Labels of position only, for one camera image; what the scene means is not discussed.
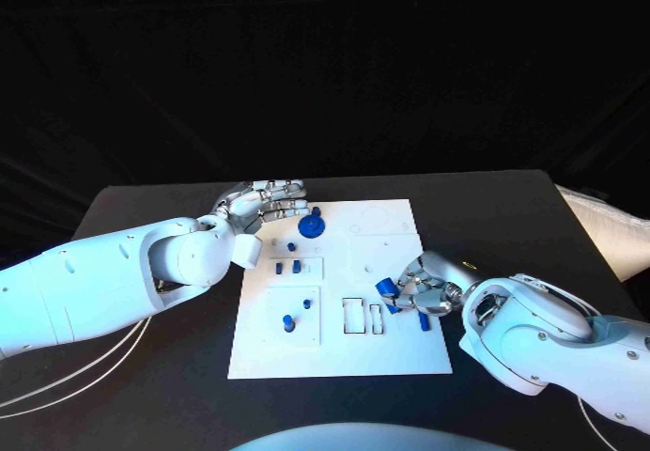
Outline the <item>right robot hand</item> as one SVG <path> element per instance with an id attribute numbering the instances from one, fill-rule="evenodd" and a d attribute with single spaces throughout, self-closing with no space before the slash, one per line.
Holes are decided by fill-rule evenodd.
<path id="1" fill-rule="evenodd" d="M 462 310 L 469 294 L 485 279 L 486 275 L 472 263 L 426 251 L 397 280 L 385 278 L 375 288 L 392 314 L 414 310 L 427 316 L 444 317 Z"/>

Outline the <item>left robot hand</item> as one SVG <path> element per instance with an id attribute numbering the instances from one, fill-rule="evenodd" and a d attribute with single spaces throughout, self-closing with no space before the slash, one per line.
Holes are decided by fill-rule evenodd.
<path id="1" fill-rule="evenodd" d="M 300 179 L 241 182 L 218 198 L 212 214 L 237 234 L 255 234 L 266 223 L 310 213 Z"/>

